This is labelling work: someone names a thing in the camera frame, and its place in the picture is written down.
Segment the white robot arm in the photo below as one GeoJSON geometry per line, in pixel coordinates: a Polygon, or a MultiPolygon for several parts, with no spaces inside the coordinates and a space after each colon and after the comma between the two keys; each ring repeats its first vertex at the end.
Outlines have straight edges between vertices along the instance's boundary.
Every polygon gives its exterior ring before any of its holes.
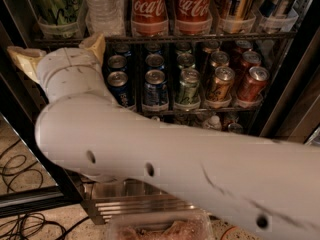
{"type": "Polygon", "coordinates": [[[320,149],[171,125],[121,107],[106,88],[104,37],[46,53],[10,46],[45,91],[35,139],[53,163],[103,182],[131,178],[264,240],[320,240],[320,149]]]}

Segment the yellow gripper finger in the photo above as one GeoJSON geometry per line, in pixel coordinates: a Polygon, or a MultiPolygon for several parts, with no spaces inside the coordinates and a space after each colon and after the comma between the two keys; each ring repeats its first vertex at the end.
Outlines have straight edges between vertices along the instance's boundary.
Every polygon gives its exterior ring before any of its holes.
{"type": "Polygon", "coordinates": [[[46,52],[44,50],[8,46],[7,52],[18,69],[23,71],[35,83],[39,82],[37,66],[38,63],[46,56],[46,52]]]}
{"type": "Polygon", "coordinates": [[[98,59],[100,64],[103,64],[104,53],[106,48],[105,36],[103,33],[97,32],[90,37],[85,38],[80,44],[81,49],[92,52],[98,59]]]}

